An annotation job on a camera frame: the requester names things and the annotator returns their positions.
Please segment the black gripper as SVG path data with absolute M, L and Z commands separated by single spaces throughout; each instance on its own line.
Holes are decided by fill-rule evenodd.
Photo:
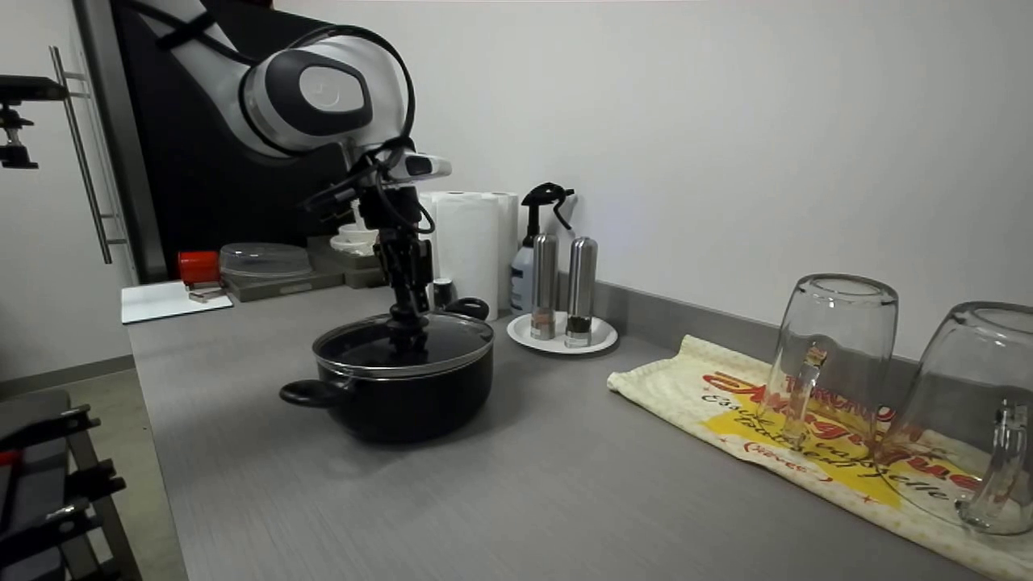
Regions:
M 328 180 L 299 202 L 299 210 L 319 222 L 347 220 L 359 210 L 365 227 L 377 233 L 385 277 L 395 291 L 395 336 L 413 334 L 413 309 L 421 320 L 431 314 L 431 259 L 421 237 L 431 233 L 432 222 L 421 207 L 418 183 L 445 177 L 449 170 L 453 164 L 445 158 L 418 152 L 409 140 L 389 140 L 363 152 L 340 180 Z

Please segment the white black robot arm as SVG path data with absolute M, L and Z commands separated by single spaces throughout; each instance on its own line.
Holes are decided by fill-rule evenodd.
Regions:
M 418 343 L 431 300 L 431 243 L 418 183 L 453 164 L 413 143 L 418 88 L 404 56 L 365 27 L 327 23 L 264 59 L 246 59 L 205 0 L 130 0 L 222 128 L 251 156 L 293 162 L 337 148 L 347 170 L 304 198 L 319 220 L 359 210 L 377 233 L 377 263 L 395 291 L 389 328 Z

